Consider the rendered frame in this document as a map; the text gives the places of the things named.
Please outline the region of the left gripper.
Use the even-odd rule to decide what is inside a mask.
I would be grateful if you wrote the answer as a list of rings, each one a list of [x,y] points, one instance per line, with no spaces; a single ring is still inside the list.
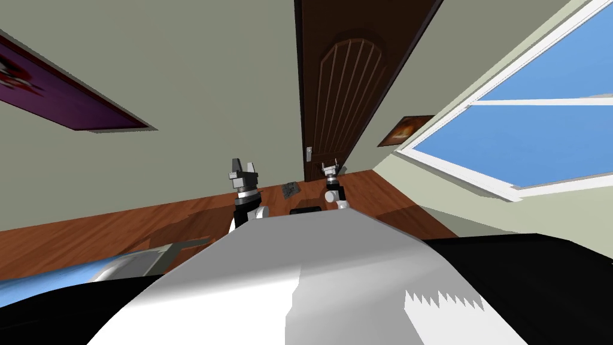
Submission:
[[[247,164],[247,172],[242,172],[241,161],[238,158],[232,159],[232,167],[229,173],[229,179],[232,182],[232,186],[238,192],[244,192],[246,190],[252,190],[257,188],[258,173],[255,171],[254,164],[249,162]]]

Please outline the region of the dark brown door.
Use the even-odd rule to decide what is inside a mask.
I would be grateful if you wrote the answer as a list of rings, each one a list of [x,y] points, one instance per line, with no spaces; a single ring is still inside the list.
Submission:
[[[442,3],[293,0],[305,181],[346,163]]]

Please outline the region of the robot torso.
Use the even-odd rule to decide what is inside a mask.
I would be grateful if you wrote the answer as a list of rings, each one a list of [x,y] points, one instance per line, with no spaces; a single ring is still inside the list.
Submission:
[[[527,345],[440,254],[354,209],[250,220],[88,345]]]

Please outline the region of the white framed window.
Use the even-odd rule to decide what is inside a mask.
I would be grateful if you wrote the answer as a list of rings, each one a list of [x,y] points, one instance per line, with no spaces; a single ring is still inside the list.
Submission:
[[[590,0],[399,153],[508,201],[613,186],[613,0]]]

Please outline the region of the orange framed wall picture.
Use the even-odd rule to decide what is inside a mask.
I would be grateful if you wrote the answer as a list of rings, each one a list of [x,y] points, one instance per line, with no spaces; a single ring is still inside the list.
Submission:
[[[407,138],[423,127],[433,116],[405,116],[377,145],[377,147],[393,146],[402,144]]]

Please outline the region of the purple wall picture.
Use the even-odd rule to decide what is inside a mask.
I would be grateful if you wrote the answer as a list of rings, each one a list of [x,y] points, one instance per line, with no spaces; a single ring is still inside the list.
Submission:
[[[128,131],[149,125],[0,33],[0,101],[73,131]]]

